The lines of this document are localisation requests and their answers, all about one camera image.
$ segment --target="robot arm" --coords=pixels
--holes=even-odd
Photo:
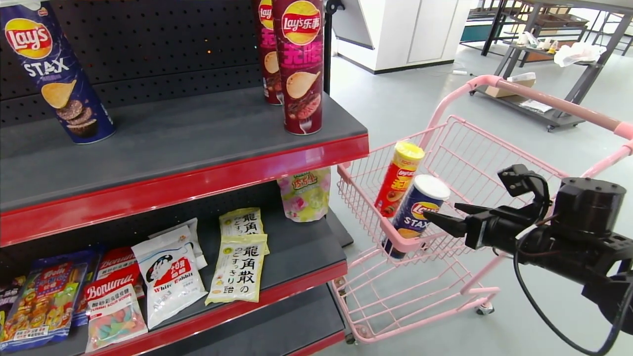
[[[474,250],[490,246],[512,255],[517,279],[543,321],[576,350],[606,354],[619,331],[633,334],[633,240],[613,232],[626,189],[596,179],[565,178],[553,213],[545,219],[551,205],[545,178],[525,165],[513,165],[498,175],[511,196],[531,192],[533,202],[523,208],[456,203],[456,209],[469,214],[465,219],[433,212],[425,212],[425,217],[450,235],[465,237]],[[582,295],[613,324],[599,351],[576,345],[552,325],[525,287],[519,264],[539,266],[584,286]],[[618,272],[607,276],[616,264]]]

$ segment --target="candy bag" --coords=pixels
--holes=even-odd
[[[162,230],[161,232],[157,232],[156,234],[149,235],[149,238],[153,239],[160,236],[160,238],[174,238],[175,237],[176,239],[178,239],[180,236],[172,232],[174,230],[180,229],[183,226],[187,226],[189,228],[189,233],[191,234],[191,243],[194,245],[194,255],[196,256],[196,266],[198,270],[201,270],[206,267],[206,259],[204,258],[204,254],[202,253],[202,248],[200,248],[200,243],[198,242],[198,238],[197,238],[197,217],[194,217],[193,219],[185,221],[174,227],[170,227],[169,229],[165,229],[165,230]]]
[[[220,255],[204,304],[259,302],[263,250],[268,236],[222,236]]]
[[[0,340],[3,335],[4,321],[6,320],[7,314],[9,314],[13,303],[16,299],[18,299],[18,293],[20,292],[20,288],[24,284],[25,279],[25,276],[16,277],[13,279],[11,284],[0,288]]]
[[[86,306],[88,306],[88,301],[85,299],[85,289],[88,288],[88,284],[92,283],[97,276],[97,268],[99,267],[101,257],[103,257],[103,247],[99,245],[91,251],[88,269],[85,272],[84,281],[79,289],[79,297],[75,304],[75,311],[71,321],[71,326],[73,327],[86,325],[88,323],[88,317],[85,314]]]
[[[91,251],[36,260],[4,323],[0,350],[14,352],[68,337]]]
[[[97,271],[97,277],[94,280],[100,281],[116,270],[124,269],[130,265],[136,264],[136,257],[134,257],[134,252],[132,252],[131,248],[115,248],[114,250],[106,252],[105,256],[101,259],[99,270]],[[134,291],[136,291],[136,298],[140,299],[145,296],[141,276],[139,276],[138,281],[134,283]]]
[[[134,284],[138,265],[129,265],[90,283],[88,301],[88,344],[86,353],[147,333]]]
[[[220,231],[222,236],[263,234],[264,223],[261,221],[261,210],[243,208],[220,216]],[[264,256],[269,253],[268,244],[265,244]]]
[[[176,315],[206,291],[196,268],[196,257],[189,228],[181,227],[178,241],[149,239],[132,247],[139,261],[141,276],[147,284],[147,326]]]
[[[277,179],[285,216],[295,222],[321,219],[328,212],[330,167]]]

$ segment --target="red shelf edge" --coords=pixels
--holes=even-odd
[[[11,210],[0,214],[0,247],[348,162],[368,153],[364,134]]]
[[[330,347],[343,340],[345,340],[345,331],[341,330],[336,334],[332,334],[324,339],[315,342],[314,344],[308,345],[300,350],[291,353],[290,356],[310,356],[323,350],[324,348]]]
[[[185,321],[163,327],[156,331],[150,331],[144,336],[140,336],[123,343],[114,344],[104,349],[92,352],[90,356],[121,356],[121,355],[139,355],[141,353],[155,350],[165,345],[169,345],[176,341],[186,339],[201,331],[209,330],[215,326],[231,321],[250,312],[266,307],[272,303],[289,298],[298,293],[304,292],[310,288],[320,286],[333,279],[344,276],[348,273],[348,265],[346,261],[341,261],[324,269],[318,270],[311,274],[297,278],[291,282],[272,287],[260,294],[259,303],[250,302],[232,302],[224,307],[210,310],[207,313],[191,317]],[[313,345],[325,344],[325,342],[333,343],[343,340],[344,335],[339,340],[338,334],[322,339],[315,344],[308,346],[302,350],[313,347]]]

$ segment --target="pegboard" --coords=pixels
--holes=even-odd
[[[0,284],[2,277],[10,279],[28,273],[31,261],[37,258],[79,251],[93,243],[103,243],[108,248],[133,246],[151,234],[194,217],[199,220],[217,219],[235,209],[269,207],[271,204],[281,208],[276,181],[5,247],[0,250]]]
[[[259,86],[250,0],[51,1],[106,108]],[[54,117],[0,41],[0,127]]]

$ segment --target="blue lay's stax can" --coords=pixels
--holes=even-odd
[[[115,133],[112,119],[92,89],[49,2],[24,1],[0,8],[9,46],[74,143]]]
[[[417,238],[430,224],[424,217],[424,212],[439,211],[450,196],[451,190],[438,178],[426,174],[416,176],[393,218],[393,226],[403,238]],[[383,246],[391,257],[403,258],[406,255],[392,248],[388,240],[383,242]]]

